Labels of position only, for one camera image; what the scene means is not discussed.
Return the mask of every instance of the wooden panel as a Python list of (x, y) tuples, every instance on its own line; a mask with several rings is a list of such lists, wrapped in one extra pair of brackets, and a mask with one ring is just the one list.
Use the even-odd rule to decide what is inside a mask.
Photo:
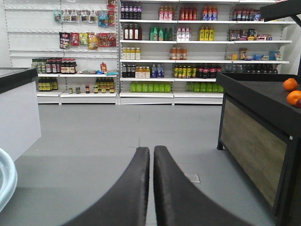
[(273, 206), (286, 143), (228, 100), (221, 141)]

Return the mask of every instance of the white plastic rim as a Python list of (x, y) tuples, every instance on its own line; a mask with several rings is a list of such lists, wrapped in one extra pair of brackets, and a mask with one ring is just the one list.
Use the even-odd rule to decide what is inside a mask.
[(0, 148), (0, 212), (13, 196), (18, 176), (15, 163), (4, 150)]

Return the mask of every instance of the white wall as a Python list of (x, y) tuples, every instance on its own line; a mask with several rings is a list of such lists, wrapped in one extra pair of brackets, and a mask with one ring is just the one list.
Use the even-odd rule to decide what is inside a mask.
[(284, 60), (289, 61), (290, 64), (282, 65), (281, 73), (297, 74), (301, 55), (301, 27), (298, 25), (288, 26), (286, 40), (293, 41), (291, 45), (286, 45), (284, 50)]
[(10, 67), (8, 36), (5, 32), (5, 14), (2, 1), (0, 2), (0, 67)]

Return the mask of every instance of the gray floor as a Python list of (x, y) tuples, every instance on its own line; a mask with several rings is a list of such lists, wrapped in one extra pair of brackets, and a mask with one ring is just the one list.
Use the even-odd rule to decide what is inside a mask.
[[(40, 105), (42, 138), (17, 161), (18, 185), (1, 226), (58, 226), (118, 179), (136, 147), (166, 145), (215, 202), (256, 226), (274, 219), (226, 151), (216, 149), (221, 106)], [(147, 225), (156, 217), (150, 179)]]

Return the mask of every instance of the orange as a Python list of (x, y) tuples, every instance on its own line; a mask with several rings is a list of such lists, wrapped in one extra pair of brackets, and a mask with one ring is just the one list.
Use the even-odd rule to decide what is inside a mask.
[(286, 98), (287, 102), (293, 106), (296, 106), (296, 103), (299, 99), (301, 99), (301, 91), (300, 90), (295, 90), (295, 91), (290, 92), (290, 94), (287, 95), (287, 98)]
[(283, 87), (286, 91), (294, 91), (298, 88), (298, 83), (295, 79), (289, 78), (283, 82)]

